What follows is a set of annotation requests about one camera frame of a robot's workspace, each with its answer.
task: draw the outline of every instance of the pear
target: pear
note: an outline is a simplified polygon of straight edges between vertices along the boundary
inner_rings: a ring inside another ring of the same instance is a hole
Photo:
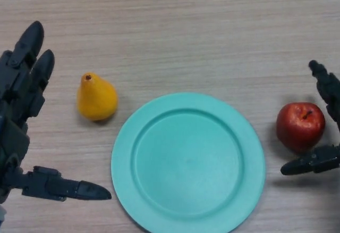
[[[111,117],[118,107],[118,95],[111,83],[93,72],[85,73],[77,91],[78,112],[88,120]]]

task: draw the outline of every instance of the apple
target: apple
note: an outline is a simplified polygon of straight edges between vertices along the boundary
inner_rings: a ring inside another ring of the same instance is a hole
[[[301,155],[320,141],[325,125],[325,116],[317,105],[293,102],[278,113],[276,135],[285,147]]]

